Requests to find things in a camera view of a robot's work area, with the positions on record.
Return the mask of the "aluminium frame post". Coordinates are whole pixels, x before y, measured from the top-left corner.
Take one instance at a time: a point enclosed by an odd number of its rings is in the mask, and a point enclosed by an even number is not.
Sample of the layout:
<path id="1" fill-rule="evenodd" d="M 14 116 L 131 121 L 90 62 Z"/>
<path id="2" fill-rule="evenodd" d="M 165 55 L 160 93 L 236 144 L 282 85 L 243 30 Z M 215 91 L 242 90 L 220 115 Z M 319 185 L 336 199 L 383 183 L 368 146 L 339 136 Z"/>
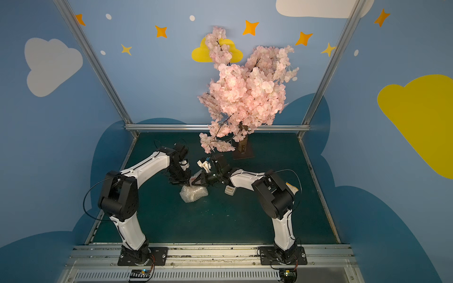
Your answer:
<path id="1" fill-rule="evenodd" d="M 344 29 L 342 30 L 342 33 L 337 42 L 337 46 L 331 53 L 329 63 L 323 74 L 319 87 L 315 92 L 315 95 L 313 96 L 309 104 L 309 107 L 304 115 L 304 119 L 301 124 L 303 130 L 299 130 L 297 132 L 297 136 L 300 142 L 302 141 L 305 132 L 308 132 L 310 130 L 311 121 L 313 120 L 313 117 L 322 101 L 322 98 L 327 88 L 329 87 L 329 83 L 331 82 L 331 79 L 335 74 L 335 71 L 343 57 L 343 54 L 346 51 L 350 43 L 350 40 L 353 37 L 353 34 L 358 26 L 359 21 L 364 15 L 368 13 L 370 8 L 373 6 L 373 3 L 374 1 L 359 0 L 356 1 L 354 6 L 352 7 L 352 11 L 348 17 L 348 20 L 346 21 Z"/>
<path id="2" fill-rule="evenodd" d="M 128 114 L 105 69 L 103 68 L 99 57 L 92 47 L 87 35 L 83 31 L 83 26 L 79 23 L 70 3 L 64 0 L 54 0 L 53 2 L 57 7 L 59 13 L 61 14 L 63 20 L 67 24 L 68 28 L 70 29 L 71 33 L 73 34 L 74 38 L 76 39 L 77 43 L 79 44 L 80 48 L 82 49 L 88 62 L 92 66 L 95 74 L 100 80 L 103 88 L 111 99 L 120 117 L 126 125 L 132 124 L 133 121 L 130 115 Z"/>

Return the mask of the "right controller board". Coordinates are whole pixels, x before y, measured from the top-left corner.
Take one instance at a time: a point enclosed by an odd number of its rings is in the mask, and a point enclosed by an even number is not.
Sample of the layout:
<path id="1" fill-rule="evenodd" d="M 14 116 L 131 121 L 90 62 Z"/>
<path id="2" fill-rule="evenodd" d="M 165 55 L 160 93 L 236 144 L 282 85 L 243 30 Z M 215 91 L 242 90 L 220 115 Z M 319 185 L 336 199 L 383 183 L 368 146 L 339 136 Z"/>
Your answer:
<path id="1" fill-rule="evenodd" d="M 295 283 L 297 280 L 297 270 L 280 269 L 278 270 L 280 283 Z"/>

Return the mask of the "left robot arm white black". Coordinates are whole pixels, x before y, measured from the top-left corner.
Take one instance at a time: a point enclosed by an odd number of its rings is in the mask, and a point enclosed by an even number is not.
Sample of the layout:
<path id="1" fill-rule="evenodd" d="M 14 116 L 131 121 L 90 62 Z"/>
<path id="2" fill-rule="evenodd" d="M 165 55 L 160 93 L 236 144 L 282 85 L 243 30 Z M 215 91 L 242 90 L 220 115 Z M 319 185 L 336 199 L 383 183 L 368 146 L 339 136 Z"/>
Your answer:
<path id="1" fill-rule="evenodd" d="M 149 252 L 148 241 L 137 216 L 140 186 L 161 171 L 170 173 L 172 184 L 188 184 L 191 170 L 187 154 L 188 148 L 181 143 L 173 148 L 160 147 L 138 164 L 106 175 L 98 207 L 114 223 L 126 252 L 137 256 Z"/>

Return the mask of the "pink cherry blossom tree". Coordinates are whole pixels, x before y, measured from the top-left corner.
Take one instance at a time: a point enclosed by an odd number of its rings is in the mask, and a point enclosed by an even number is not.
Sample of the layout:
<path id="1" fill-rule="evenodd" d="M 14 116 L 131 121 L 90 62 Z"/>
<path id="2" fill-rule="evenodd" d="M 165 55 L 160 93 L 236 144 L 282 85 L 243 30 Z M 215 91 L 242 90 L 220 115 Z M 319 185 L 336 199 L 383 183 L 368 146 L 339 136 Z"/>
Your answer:
<path id="1" fill-rule="evenodd" d="M 218 80 L 198 97 L 211 116 L 208 133 L 200 133 L 205 153 L 234 151 L 262 125 L 271 126 L 285 108 L 285 85 L 298 73 L 291 67 L 292 46 L 258 46 L 241 66 L 232 63 L 231 47 L 224 44 L 226 30 L 214 27 L 204 38 Z"/>

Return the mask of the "controller board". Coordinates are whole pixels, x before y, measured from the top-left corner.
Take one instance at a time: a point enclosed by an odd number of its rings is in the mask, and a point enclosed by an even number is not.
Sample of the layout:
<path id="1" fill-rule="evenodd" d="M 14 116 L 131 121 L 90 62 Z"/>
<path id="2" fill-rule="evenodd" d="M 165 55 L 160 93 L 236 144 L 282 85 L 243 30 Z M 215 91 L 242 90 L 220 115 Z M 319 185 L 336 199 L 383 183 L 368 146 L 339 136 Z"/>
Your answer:
<path id="1" fill-rule="evenodd" d="M 152 270 L 150 269 L 139 269 L 131 270 L 129 273 L 129 283 L 147 283 L 152 277 Z"/>
<path id="2" fill-rule="evenodd" d="M 297 280 L 297 270 L 280 269 L 278 270 L 280 283 L 295 283 Z"/>

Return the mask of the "white tape dispenser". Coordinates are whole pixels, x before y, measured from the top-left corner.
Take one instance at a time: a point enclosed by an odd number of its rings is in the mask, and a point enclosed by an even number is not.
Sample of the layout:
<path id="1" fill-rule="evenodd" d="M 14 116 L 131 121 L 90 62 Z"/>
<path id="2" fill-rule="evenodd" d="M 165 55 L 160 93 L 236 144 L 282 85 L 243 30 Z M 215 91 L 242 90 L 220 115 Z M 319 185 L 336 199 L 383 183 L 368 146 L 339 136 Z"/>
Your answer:
<path id="1" fill-rule="evenodd" d="M 236 190 L 237 190 L 236 187 L 233 187 L 233 186 L 226 186 L 224 192 L 225 192 L 225 194 L 227 194 L 227 195 L 229 195 L 229 196 L 234 196 Z"/>

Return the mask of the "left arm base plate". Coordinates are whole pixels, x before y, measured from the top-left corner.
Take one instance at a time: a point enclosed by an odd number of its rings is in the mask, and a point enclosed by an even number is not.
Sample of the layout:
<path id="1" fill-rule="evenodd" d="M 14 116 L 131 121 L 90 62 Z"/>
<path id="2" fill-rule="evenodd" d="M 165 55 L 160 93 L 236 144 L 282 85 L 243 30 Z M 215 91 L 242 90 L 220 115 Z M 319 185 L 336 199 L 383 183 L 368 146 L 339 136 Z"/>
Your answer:
<path id="1" fill-rule="evenodd" d="M 118 266 L 164 266 L 168 255 L 167 247 L 144 247 L 133 251 L 122 247 Z"/>

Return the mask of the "clear bubble wrap sheet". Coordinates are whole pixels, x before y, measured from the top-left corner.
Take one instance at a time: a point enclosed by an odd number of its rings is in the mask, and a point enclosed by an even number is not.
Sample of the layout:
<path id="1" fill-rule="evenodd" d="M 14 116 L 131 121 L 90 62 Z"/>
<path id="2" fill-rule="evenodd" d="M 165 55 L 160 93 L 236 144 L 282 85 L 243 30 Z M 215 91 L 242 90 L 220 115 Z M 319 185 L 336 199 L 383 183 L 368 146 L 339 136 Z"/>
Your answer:
<path id="1" fill-rule="evenodd" d="M 201 172 L 197 172 L 191 176 L 182 189 L 180 190 L 180 197 L 185 203 L 196 202 L 197 200 L 204 198 L 209 195 L 208 190 L 205 186 L 193 185 L 194 180 L 201 175 Z"/>

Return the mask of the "aluminium frame left post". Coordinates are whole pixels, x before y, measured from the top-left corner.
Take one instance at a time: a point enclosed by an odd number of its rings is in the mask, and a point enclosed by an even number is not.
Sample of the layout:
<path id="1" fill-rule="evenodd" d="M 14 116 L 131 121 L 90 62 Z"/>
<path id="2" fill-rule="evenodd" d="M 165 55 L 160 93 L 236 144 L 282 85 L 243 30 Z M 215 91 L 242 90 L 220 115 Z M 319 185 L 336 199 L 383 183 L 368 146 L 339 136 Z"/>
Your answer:
<path id="1" fill-rule="evenodd" d="M 59 13 L 61 14 L 63 20 L 67 24 L 68 28 L 70 29 L 71 33 L 73 34 L 74 38 L 76 39 L 77 43 L 79 44 L 80 48 L 82 49 L 88 62 L 92 66 L 95 74 L 100 80 L 103 88 L 111 99 L 120 117 L 126 125 L 132 124 L 133 121 L 130 115 L 128 114 L 105 69 L 103 68 L 99 57 L 92 47 L 87 35 L 83 31 L 83 26 L 79 23 L 70 3 L 64 0 L 54 0 L 53 2 L 57 7 Z"/>

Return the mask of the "aluminium frame right post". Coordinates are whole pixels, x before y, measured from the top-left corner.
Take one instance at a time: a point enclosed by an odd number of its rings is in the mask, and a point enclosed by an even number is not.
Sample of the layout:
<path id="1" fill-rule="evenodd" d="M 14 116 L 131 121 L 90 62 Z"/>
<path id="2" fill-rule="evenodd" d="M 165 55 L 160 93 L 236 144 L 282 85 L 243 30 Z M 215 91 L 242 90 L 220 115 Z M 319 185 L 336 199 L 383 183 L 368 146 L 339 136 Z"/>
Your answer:
<path id="1" fill-rule="evenodd" d="M 313 117 L 322 101 L 322 98 L 327 88 L 329 87 L 329 83 L 331 82 L 331 79 L 335 74 L 335 71 L 343 57 L 343 54 L 346 51 L 350 43 L 350 40 L 353 37 L 353 34 L 358 26 L 359 21 L 364 15 L 368 13 L 370 8 L 373 6 L 373 3 L 374 1 L 359 0 L 356 1 L 354 6 L 352 7 L 352 11 L 348 17 L 348 20 L 346 21 L 344 29 L 342 30 L 342 33 L 337 42 L 337 46 L 331 53 L 329 63 L 323 74 L 319 87 L 315 92 L 315 95 L 313 96 L 309 104 L 309 107 L 304 115 L 304 119 L 301 124 L 303 130 L 299 130 L 297 132 L 297 136 L 300 142 L 302 141 L 305 132 L 308 132 L 310 130 L 311 121 L 313 120 Z"/>

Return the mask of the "left controller board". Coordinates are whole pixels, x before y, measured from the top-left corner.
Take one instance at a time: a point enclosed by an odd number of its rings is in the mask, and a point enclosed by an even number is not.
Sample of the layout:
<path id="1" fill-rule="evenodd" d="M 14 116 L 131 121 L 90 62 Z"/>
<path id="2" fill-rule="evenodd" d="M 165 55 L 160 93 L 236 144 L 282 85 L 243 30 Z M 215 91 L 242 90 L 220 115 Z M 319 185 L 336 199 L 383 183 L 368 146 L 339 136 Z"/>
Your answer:
<path id="1" fill-rule="evenodd" d="M 129 283 L 147 283 L 152 277 L 152 270 L 150 269 L 139 269 L 131 270 L 129 273 Z"/>

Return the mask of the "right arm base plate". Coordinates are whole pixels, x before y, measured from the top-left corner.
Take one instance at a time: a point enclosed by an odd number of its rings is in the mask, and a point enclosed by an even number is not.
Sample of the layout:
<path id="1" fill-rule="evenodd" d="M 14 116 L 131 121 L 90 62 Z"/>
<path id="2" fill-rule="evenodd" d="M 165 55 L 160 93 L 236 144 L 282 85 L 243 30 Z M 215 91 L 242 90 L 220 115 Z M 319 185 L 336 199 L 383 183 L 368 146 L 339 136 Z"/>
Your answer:
<path id="1" fill-rule="evenodd" d="M 307 256 L 302 246 L 294 245 L 283 251 L 275 246 L 259 246 L 261 265 L 307 265 Z"/>

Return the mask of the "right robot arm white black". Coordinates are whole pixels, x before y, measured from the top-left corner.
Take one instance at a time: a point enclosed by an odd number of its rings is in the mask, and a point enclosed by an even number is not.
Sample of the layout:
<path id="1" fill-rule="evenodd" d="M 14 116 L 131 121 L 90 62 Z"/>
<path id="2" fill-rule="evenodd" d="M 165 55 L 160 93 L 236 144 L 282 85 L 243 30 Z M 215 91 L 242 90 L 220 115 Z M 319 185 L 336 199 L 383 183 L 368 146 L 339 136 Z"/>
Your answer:
<path id="1" fill-rule="evenodd" d="M 208 187 L 221 183 L 226 191 L 234 192 L 237 188 L 253 191 L 264 212 L 272 219 L 276 250 L 289 253 L 296 249 L 292 227 L 296 187 L 289 185 L 273 170 L 256 173 L 231 167 L 220 153 L 198 160 L 197 165 L 200 171 L 190 181 L 191 185 Z"/>

